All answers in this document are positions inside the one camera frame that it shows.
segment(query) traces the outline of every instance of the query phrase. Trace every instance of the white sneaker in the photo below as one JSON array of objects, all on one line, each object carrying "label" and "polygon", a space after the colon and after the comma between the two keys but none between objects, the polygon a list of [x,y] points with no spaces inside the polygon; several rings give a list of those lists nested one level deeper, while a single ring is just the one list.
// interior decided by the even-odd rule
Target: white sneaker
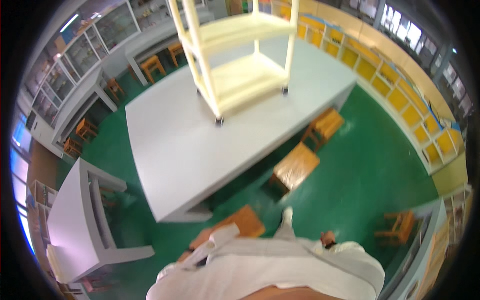
[{"label": "white sneaker", "polygon": [[292,218],[293,218],[293,208],[291,206],[287,206],[282,211],[282,225],[287,224],[292,226]]}]

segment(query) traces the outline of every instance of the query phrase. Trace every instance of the cart wheel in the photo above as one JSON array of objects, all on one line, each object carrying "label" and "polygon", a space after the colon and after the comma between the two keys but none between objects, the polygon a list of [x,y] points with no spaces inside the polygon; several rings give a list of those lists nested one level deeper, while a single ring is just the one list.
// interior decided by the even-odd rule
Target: cart wheel
[{"label": "cart wheel", "polygon": [[215,126],[216,127],[222,127],[223,126],[223,117],[215,119]]}]

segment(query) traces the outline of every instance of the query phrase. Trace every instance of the ceiling light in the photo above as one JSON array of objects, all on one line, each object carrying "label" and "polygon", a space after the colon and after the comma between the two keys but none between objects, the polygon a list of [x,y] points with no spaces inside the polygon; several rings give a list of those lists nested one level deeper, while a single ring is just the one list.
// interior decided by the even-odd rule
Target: ceiling light
[{"label": "ceiling light", "polygon": [[60,29],[60,32],[63,32],[65,29],[67,29],[68,25],[70,25],[76,18],[78,17],[78,14],[76,14],[75,16],[73,16],[66,24],[65,26]]}]

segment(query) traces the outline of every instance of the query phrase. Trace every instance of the wooden shelf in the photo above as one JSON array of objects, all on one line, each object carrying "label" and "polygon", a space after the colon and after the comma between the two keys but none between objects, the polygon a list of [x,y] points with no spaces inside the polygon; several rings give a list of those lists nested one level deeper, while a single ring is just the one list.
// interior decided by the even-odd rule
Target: wooden shelf
[{"label": "wooden shelf", "polygon": [[[281,88],[288,80],[288,73],[267,56],[253,53],[212,69],[211,77],[218,113],[222,114],[265,91]],[[203,77],[200,78],[199,89],[207,103],[215,105],[208,96]]]},{"label": "wooden shelf", "polygon": [[[204,55],[220,52],[228,48],[243,45],[254,40],[262,40],[280,35],[289,35],[297,31],[289,21],[258,12],[240,14],[212,21],[199,27],[200,48]],[[189,31],[179,33],[182,44],[199,55],[194,47]]]}]

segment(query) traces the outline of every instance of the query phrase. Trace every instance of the cart shelf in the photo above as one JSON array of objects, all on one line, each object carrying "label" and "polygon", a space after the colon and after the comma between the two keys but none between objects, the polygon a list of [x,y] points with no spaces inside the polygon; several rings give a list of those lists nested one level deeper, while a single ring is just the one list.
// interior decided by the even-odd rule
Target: cart shelf
[{"label": "cart shelf", "polygon": [[216,115],[239,106],[269,90],[285,85],[288,73],[261,53],[253,53],[211,70],[217,102],[208,95],[203,77],[199,90]]},{"label": "cart shelf", "polygon": [[201,48],[204,55],[220,52],[254,40],[262,40],[280,35],[290,35],[297,26],[290,21],[258,12],[236,15],[212,21],[199,27],[199,47],[195,47],[189,31],[179,33],[182,44],[196,56]]},{"label": "cart shelf", "polygon": [[[281,88],[282,94],[287,95],[300,0],[292,1],[289,21],[260,12],[259,0],[253,0],[252,13],[227,17],[204,25],[199,24],[193,0],[182,0],[187,26],[182,23],[177,0],[168,1],[197,92],[215,114],[216,125],[223,124],[226,111],[269,91]],[[260,40],[280,35],[288,36],[284,68],[260,52]],[[216,68],[210,67],[209,55],[251,42],[254,42],[252,54]]]}]

